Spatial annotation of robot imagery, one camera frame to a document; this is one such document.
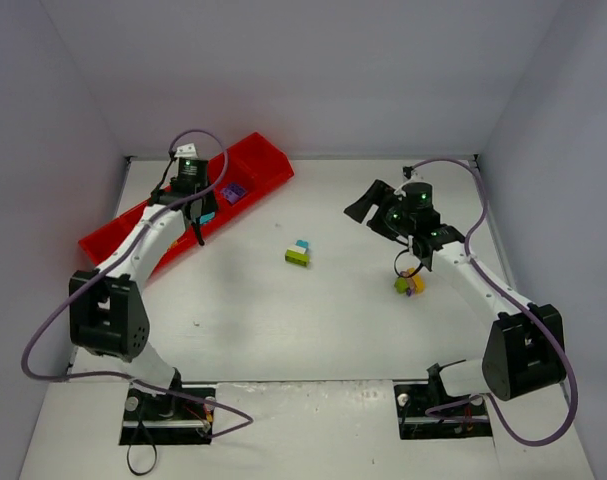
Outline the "turquoise lego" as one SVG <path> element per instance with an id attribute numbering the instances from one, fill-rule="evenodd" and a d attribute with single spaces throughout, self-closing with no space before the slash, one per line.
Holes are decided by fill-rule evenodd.
<path id="1" fill-rule="evenodd" d="M 215 213 L 210 213 L 210 214 L 206 214 L 200 217 L 200 224 L 206 224 L 210 221 L 212 221 L 215 217 Z"/>

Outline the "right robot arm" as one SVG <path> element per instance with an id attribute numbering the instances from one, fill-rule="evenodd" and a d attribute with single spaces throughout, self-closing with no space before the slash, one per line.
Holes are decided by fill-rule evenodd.
<path id="1" fill-rule="evenodd" d="M 443 223 L 434 209 L 432 193 L 425 182 L 395 190 L 376 180 L 344 212 L 389 240 L 409 238 L 411 252 L 423 268 L 454 288 L 487 330 L 481 357 L 441 368 L 446 394 L 455 398 L 490 393 L 508 401 L 562 382 L 566 368 L 541 331 L 547 328 L 561 341 L 560 312 L 509 292 L 494 274 L 480 275 L 463 234 Z"/>

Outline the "white curved lego brick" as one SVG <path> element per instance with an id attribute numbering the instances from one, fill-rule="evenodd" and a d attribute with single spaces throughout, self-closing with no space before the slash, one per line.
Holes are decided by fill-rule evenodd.
<path id="1" fill-rule="evenodd" d="M 306 254 L 308 249 L 306 247 L 300 246 L 300 245 L 291 245 L 289 247 L 289 250 L 298 254 Z"/>

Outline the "purple lego brick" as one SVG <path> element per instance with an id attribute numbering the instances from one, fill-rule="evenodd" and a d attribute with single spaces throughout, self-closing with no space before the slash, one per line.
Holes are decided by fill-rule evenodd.
<path id="1" fill-rule="evenodd" d="M 247 195 L 247 190 L 242 185 L 231 182 L 221 189 L 221 195 L 230 205 L 234 205 Z"/>

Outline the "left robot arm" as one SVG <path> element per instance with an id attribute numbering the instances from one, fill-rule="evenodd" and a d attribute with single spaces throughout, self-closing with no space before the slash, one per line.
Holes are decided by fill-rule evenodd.
<path id="1" fill-rule="evenodd" d="M 194 233 L 198 244 L 204 244 L 201 224 L 218 209 L 212 191 L 191 198 L 210 186 L 208 162 L 196 147 L 182 145 L 170 155 L 178 162 L 178 173 L 169 188 L 153 190 L 141 218 L 111 259 L 91 272 L 76 272 L 69 282 L 69 292 L 78 295 L 70 305 L 72 343 L 112 359 L 120 377 L 141 381 L 152 394 L 180 391 L 182 380 L 151 345 L 142 291 L 160 259 L 184 233 Z"/>

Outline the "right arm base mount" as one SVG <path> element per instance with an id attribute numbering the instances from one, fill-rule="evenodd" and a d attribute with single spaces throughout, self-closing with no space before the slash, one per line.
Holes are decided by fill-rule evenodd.
<path id="1" fill-rule="evenodd" d="M 482 398 L 446 393 L 441 373 L 446 367 L 436 363 L 427 369 L 427 378 L 395 382 L 393 391 L 401 440 L 460 440 L 493 436 L 487 408 Z"/>

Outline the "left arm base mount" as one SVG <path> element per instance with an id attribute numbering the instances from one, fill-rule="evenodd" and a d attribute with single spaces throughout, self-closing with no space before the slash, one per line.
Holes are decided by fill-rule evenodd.
<path id="1" fill-rule="evenodd" d="M 209 445 L 215 408 L 194 400 L 128 389 L 119 444 L 156 446 Z"/>

